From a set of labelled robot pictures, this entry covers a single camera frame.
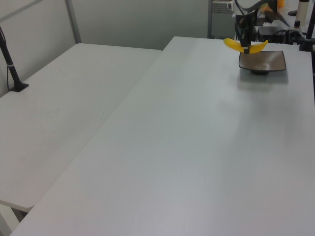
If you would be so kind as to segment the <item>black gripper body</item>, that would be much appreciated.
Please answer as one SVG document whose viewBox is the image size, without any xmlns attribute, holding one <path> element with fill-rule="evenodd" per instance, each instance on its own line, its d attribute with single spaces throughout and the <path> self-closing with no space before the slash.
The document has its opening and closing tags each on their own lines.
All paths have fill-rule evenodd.
<svg viewBox="0 0 315 236">
<path fill-rule="evenodd" d="M 235 16 L 235 29 L 242 47 L 248 47 L 256 41 L 256 13 Z"/>
</svg>

